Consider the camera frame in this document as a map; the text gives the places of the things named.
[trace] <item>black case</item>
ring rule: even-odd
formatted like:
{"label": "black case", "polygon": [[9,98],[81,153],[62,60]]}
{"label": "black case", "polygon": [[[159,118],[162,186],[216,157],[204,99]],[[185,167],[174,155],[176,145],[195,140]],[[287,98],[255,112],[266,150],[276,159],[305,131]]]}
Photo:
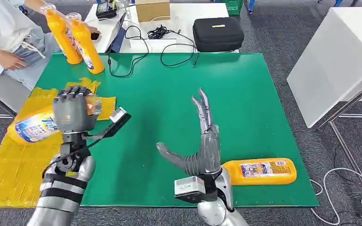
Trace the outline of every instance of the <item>black case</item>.
{"label": "black case", "polygon": [[244,34],[233,17],[197,19],[192,27],[199,52],[222,52],[239,49]]}

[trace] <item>orange bottle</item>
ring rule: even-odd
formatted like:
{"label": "orange bottle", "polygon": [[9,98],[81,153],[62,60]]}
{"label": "orange bottle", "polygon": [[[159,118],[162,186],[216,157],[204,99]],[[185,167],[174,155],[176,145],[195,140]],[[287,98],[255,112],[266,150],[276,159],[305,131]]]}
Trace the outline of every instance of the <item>orange bottle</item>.
{"label": "orange bottle", "polygon": [[92,43],[91,32],[81,21],[81,15],[79,13],[70,13],[67,14],[66,18],[69,21],[71,33],[75,38],[78,49],[84,58],[88,70],[92,74],[101,73],[105,67]]}
{"label": "orange bottle", "polygon": [[[88,115],[98,115],[102,110],[101,100],[90,95],[85,99]],[[15,120],[8,127],[7,135],[19,144],[38,142],[59,132],[52,106],[38,110],[28,117]]]}
{"label": "orange bottle", "polygon": [[287,158],[228,161],[222,165],[232,185],[285,185],[296,180],[296,169]]}
{"label": "orange bottle", "polygon": [[44,6],[41,6],[41,11],[46,17],[48,27],[52,31],[56,42],[58,42],[58,45],[66,56],[67,62],[71,65],[80,63],[82,57],[77,51],[70,31],[66,27],[65,19],[56,11],[55,5],[46,3]]}

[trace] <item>gray carpet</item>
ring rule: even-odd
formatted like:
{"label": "gray carpet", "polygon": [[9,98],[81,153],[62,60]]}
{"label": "gray carpet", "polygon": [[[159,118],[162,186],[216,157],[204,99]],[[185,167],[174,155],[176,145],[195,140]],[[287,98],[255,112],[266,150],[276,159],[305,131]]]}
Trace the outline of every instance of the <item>gray carpet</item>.
{"label": "gray carpet", "polygon": [[[351,1],[345,0],[342,6],[350,4]],[[83,18],[85,18],[91,2],[62,0],[57,5],[58,9],[64,13],[82,12]],[[245,9],[240,15],[240,22],[245,33],[241,52],[262,52],[264,54],[309,176],[319,182],[322,181],[324,174],[334,167],[334,152],[337,154],[337,167],[349,167],[349,164],[330,127],[324,131],[306,128],[286,77],[332,5],[331,0],[324,0],[321,4],[317,4],[316,0],[258,0],[252,15],[248,16]],[[37,23],[44,24],[39,15],[33,13],[30,14],[30,17]],[[355,106],[352,111],[362,113],[362,103]],[[4,135],[4,129],[9,123],[9,120],[0,120],[0,141]],[[358,163],[362,166],[362,120],[339,120],[337,125]],[[358,181],[349,173],[342,172],[342,174],[351,180]],[[360,205],[361,187],[346,182],[336,174],[331,174],[328,182],[334,205],[338,212],[343,212],[341,222],[362,225],[362,220],[359,220],[354,213],[362,210]],[[321,207],[316,211],[324,218],[331,220],[333,213],[326,197],[319,196],[319,202]],[[0,209],[0,226],[25,225],[32,211]],[[252,226],[326,225],[316,219],[309,209],[249,208],[240,209],[240,211]],[[204,223],[197,217],[195,209],[81,208],[73,225],[202,226]]]}

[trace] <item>silver robotic arm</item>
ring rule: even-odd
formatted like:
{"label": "silver robotic arm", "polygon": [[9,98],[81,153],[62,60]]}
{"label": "silver robotic arm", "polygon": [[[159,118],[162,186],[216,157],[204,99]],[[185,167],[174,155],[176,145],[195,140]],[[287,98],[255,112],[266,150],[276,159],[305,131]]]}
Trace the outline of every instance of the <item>silver robotic arm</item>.
{"label": "silver robotic arm", "polygon": [[174,182],[174,197],[197,203],[199,216],[211,226],[248,226],[233,207],[232,187],[228,171],[220,164],[218,127],[213,124],[206,93],[199,89],[201,101],[192,97],[200,119],[199,151],[181,156],[170,151],[164,143],[157,143],[159,153],[169,162],[190,175]]}
{"label": "silver robotic arm", "polygon": [[37,207],[27,226],[69,226],[95,171],[95,160],[92,156],[85,157],[78,172],[71,177],[57,174],[56,169],[57,163],[54,163],[46,171]]}
{"label": "silver robotic arm", "polygon": [[[130,119],[119,107],[109,117],[110,125],[97,135],[94,129],[98,114],[88,115],[86,87],[73,86],[61,90],[53,100],[55,123],[63,143],[42,173],[41,195],[27,226],[70,226],[78,211],[89,180],[95,171],[95,160],[89,148],[106,137],[112,137]],[[95,140],[87,145],[87,139]]]}

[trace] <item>person's hand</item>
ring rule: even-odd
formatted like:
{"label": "person's hand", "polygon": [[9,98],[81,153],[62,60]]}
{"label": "person's hand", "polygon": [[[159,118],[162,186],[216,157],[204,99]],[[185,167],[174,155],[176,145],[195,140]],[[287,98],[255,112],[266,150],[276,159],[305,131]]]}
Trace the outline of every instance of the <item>person's hand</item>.
{"label": "person's hand", "polygon": [[85,26],[87,26],[88,30],[93,34],[93,33],[98,33],[100,34],[100,31],[98,31],[98,29],[96,27],[91,27],[88,26],[88,24],[85,24]]}
{"label": "person's hand", "polygon": [[0,50],[0,65],[9,70],[21,69],[28,65],[16,54]]}

